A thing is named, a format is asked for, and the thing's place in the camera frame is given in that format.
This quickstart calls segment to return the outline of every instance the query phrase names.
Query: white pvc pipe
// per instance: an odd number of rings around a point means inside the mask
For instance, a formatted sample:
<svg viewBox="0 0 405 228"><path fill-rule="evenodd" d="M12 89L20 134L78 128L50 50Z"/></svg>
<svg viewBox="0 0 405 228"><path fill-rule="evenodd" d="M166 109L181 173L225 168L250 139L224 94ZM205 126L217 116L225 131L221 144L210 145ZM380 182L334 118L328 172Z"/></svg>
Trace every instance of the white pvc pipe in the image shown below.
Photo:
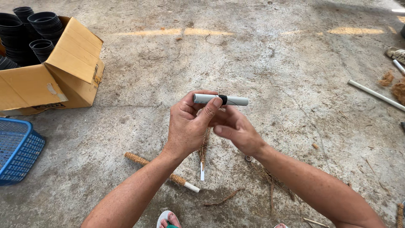
<svg viewBox="0 0 405 228"><path fill-rule="evenodd" d="M188 183L188 182L186 182L186 183L184 184L184 186L185 186L186 188L192 190L192 191L195 191L196 193L198 193L198 192L200 191L199 188L197 188L196 186L194 186L194 185L192 185L192 184L190 184L190 183Z"/></svg>
<svg viewBox="0 0 405 228"><path fill-rule="evenodd" d="M349 80L347 83L349 83L349 84L351 84L351 85L353 85L353 86L355 86L355 87L357 87L357 88L359 88L361 90L364 90L364 91L368 92L369 94L374 95L374 96L380 98L381 100L383 100L383 101L385 101L387 103L390 103L393 106L395 106L395 107L397 107L400 110L405 112L405 106L403 106L403 105L401 105L401 104L399 104L399 103L397 103L397 102L395 102L395 101L393 101L393 100L391 100L391 99L389 99L387 97L384 97L383 95L381 95L381 94L379 94L379 93L377 93L377 92L375 92L375 91L373 91L373 90L371 90L371 89L369 89L369 88L367 88L365 86L362 86L362 85L360 85L359 83L357 83L357 82L355 82L353 80Z"/></svg>
<svg viewBox="0 0 405 228"><path fill-rule="evenodd" d="M398 69L399 69L402 73L405 73L405 69L402 67L402 65L401 65L396 59L394 59L393 62L394 62L394 64L395 64L395 66L398 67Z"/></svg>
<svg viewBox="0 0 405 228"><path fill-rule="evenodd" d="M195 93L193 97L194 103L206 104L214 97L219 97L218 95L212 94L199 94ZM237 105L237 106L247 106L249 104L249 99L247 97L232 97L226 96L228 101L226 105Z"/></svg>
<svg viewBox="0 0 405 228"><path fill-rule="evenodd" d="M203 170L203 163L200 162L200 180L204 181L204 170Z"/></svg>

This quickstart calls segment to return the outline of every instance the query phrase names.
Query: hand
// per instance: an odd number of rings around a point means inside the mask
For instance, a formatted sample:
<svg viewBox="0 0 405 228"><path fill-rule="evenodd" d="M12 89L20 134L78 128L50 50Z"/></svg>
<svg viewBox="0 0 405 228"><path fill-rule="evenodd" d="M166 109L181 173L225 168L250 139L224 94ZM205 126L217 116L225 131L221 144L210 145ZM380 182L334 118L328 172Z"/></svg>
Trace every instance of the hand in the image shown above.
<svg viewBox="0 0 405 228"><path fill-rule="evenodd" d="M193 102L194 93L218 94L209 90L191 91L170 108L169 136L163 151L181 159L200 147L209 122L222 105L219 97L211 99L206 105L196 104Z"/></svg>
<svg viewBox="0 0 405 228"><path fill-rule="evenodd" d="M227 138L245 155L255 156L267 143L256 132L249 120L235 107L223 106L209 123L214 133Z"/></svg>

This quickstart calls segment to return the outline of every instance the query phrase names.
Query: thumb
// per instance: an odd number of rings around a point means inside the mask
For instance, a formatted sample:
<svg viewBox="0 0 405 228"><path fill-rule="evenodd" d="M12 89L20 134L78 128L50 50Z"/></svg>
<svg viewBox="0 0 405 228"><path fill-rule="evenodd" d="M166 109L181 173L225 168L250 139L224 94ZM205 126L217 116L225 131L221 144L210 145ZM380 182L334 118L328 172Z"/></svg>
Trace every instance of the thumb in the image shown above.
<svg viewBox="0 0 405 228"><path fill-rule="evenodd" d="M211 99L205 106L205 108L201 110L201 113L195 118L195 120L208 126L208 123L215 116L215 113L218 111L221 105L222 105L221 98L215 97Z"/></svg>
<svg viewBox="0 0 405 228"><path fill-rule="evenodd" d="M241 136L241 133L238 130L223 125L215 126L214 133L231 141L237 141L237 139Z"/></svg>

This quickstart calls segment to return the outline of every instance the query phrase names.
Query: cardboard box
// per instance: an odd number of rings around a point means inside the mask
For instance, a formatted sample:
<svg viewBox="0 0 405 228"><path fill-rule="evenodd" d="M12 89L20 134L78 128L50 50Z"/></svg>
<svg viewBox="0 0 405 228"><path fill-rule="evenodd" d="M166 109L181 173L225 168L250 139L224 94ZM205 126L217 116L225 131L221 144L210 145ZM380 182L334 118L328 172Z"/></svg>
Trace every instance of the cardboard box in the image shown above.
<svg viewBox="0 0 405 228"><path fill-rule="evenodd" d="M59 18L65 30L47 61L0 71L0 115L93 105L104 71L103 41L75 18Z"/></svg>

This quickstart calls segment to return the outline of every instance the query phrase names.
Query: black tape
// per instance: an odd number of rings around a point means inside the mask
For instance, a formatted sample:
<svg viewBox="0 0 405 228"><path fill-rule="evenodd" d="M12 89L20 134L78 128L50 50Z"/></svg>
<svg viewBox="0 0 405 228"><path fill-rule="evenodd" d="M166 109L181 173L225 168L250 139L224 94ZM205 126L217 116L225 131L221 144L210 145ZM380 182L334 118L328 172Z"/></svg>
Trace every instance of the black tape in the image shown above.
<svg viewBox="0 0 405 228"><path fill-rule="evenodd" d="M218 95L222 99L222 105L226 105L228 102L228 97L225 95Z"/></svg>

